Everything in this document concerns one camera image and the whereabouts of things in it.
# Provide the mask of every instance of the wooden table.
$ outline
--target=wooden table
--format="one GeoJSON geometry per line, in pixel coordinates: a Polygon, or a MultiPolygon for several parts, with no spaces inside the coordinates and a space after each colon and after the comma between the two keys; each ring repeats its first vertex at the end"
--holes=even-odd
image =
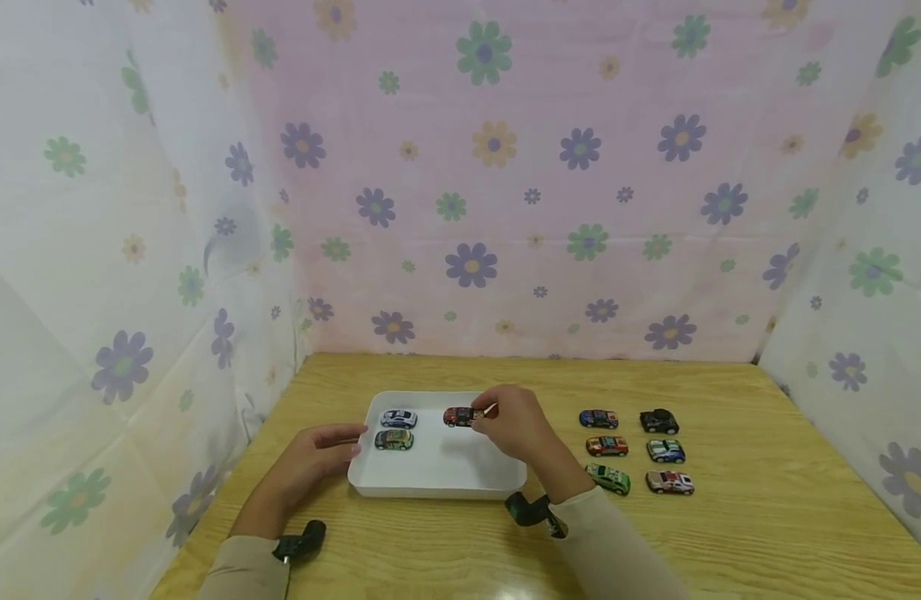
{"type": "MultiPolygon", "coordinates": [[[[613,497],[696,598],[921,598],[921,547],[762,371],[700,362],[317,354],[309,358],[221,488],[153,598],[192,598],[239,507],[298,429],[361,422],[382,390],[531,387],[582,462],[586,408],[617,411],[630,473],[613,497]],[[692,497],[655,495],[638,412],[683,428],[692,497]]],[[[541,488],[530,475],[524,489],[541,488]]],[[[291,598],[580,598],[546,527],[521,528],[498,502],[363,498],[338,478],[291,522],[328,525],[291,598]]]]}

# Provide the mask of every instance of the yellow flower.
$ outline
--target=yellow flower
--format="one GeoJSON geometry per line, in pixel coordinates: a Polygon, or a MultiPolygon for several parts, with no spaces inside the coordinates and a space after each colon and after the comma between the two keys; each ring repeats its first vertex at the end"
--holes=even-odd
{"type": "Polygon", "coordinates": [[[507,122],[483,122],[483,130],[473,134],[473,155],[483,160],[485,167],[497,165],[503,169],[507,158],[517,156],[517,134],[507,132],[507,122]]]}
{"type": "Polygon", "coordinates": [[[858,114],[850,122],[850,130],[847,131],[847,137],[840,146],[840,153],[846,158],[853,158],[860,151],[872,150],[881,133],[883,133],[883,127],[877,125],[876,114],[872,112],[858,114]]]}
{"type": "Polygon", "coordinates": [[[619,70],[620,61],[613,55],[606,57],[603,61],[600,61],[600,77],[605,78],[607,81],[617,77],[619,70]]]}
{"type": "Polygon", "coordinates": [[[120,252],[123,253],[127,262],[138,265],[147,253],[147,247],[143,245],[143,238],[136,234],[130,234],[123,240],[123,248],[120,252]]]}
{"type": "Polygon", "coordinates": [[[770,19],[770,29],[793,29],[807,17],[812,0],[766,0],[761,17],[770,19]]]}
{"type": "Polygon", "coordinates": [[[403,160],[414,160],[417,155],[420,154],[420,151],[417,150],[417,144],[414,144],[410,140],[406,140],[401,144],[401,158],[403,160]]]}
{"type": "Polygon", "coordinates": [[[329,33],[333,42],[339,38],[350,39],[350,32],[357,29],[351,0],[319,0],[313,3],[313,11],[317,14],[317,27],[329,33]]]}

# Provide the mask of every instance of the beige sleeve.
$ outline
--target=beige sleeve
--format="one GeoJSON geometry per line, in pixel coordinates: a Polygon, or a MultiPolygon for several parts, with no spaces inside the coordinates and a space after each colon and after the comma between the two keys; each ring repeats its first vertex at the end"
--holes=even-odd
{"type": "Polygon", "coordinates": [[[551,504],[550,511],[567,527],[567,537],[554,542],[587,598],[689,598],[673,570],[600,487],[551,504]]]}
{"type": "Polygon", "coordinates": [[[271,553],[276,539],[234,536],[220,544],[199,600],[283,600],[290,567],[271,553]]]}

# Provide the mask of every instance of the white tray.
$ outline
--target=white tray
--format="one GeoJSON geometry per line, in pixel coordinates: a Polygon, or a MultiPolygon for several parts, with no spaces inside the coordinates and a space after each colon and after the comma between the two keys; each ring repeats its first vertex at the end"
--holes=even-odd
{"type": "Polygon", "coordinates": [[[350,463],[347,480],[364,497],[504,500],[526,482],[526,465],[498,450],[470,427],[448,427],[443,411],[470,406],[479,392],[380,392],[370,402],[360,436],[363,451],[350,463]],[[417,413],[409,450],[377,450],[373,438],[384,411],[417,413]]]}

